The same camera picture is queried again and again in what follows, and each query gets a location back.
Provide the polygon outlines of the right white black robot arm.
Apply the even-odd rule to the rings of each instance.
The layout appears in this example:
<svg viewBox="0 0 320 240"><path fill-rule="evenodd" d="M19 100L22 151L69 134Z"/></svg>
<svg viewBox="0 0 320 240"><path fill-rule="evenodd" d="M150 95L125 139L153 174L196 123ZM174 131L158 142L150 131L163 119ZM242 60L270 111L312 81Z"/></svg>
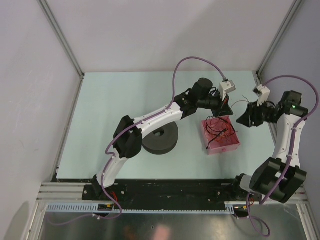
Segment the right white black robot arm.
<svg viewBox="0 0 320 240"><path fill-rule="evenodd" d="M241 174L230 188L231 196L242 201L249 193L258 193L270 199L286 203L305 182L307 172L300 169L299 146L306 122L302 119L308 109L301 106L302 94L286 91L277 105L267 102L258 105L250 102L237 123L248 128L263 123L277 125L274 152L252 176Z"/></svg>

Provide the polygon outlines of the pink plastic box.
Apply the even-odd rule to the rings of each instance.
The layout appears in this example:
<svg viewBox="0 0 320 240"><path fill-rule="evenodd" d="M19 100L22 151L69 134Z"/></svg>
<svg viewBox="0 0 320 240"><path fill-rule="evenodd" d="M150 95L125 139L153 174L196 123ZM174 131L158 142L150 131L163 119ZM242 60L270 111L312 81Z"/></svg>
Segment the pink plastic box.
<svg viewBox="0 0 320 240"><path fill-rule="evenodd" d="M209 156L235 151L241 145L229 116L209 116L201 121L200 129Z"/></svg>

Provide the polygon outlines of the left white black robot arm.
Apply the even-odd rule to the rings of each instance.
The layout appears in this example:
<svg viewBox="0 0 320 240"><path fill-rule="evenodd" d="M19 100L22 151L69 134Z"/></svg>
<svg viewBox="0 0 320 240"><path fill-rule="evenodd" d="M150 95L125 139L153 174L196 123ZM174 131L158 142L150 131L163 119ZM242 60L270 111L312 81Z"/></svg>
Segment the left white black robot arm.
<svg viewBox="0 0 320 240"><path fill-rule="evenodd" d="M155 130L189 117L198 109L211 110L214 117L233 115L229 106L229 93L235 91L235 84L228 79L214 88L207 78L200 78L192 88L173 97L169 105L141 117L124 116L113 134L105 153L110 159L92 180L93 194L100 200L110 196L116 177L128 159L142 150L143 139Z"/></svg>

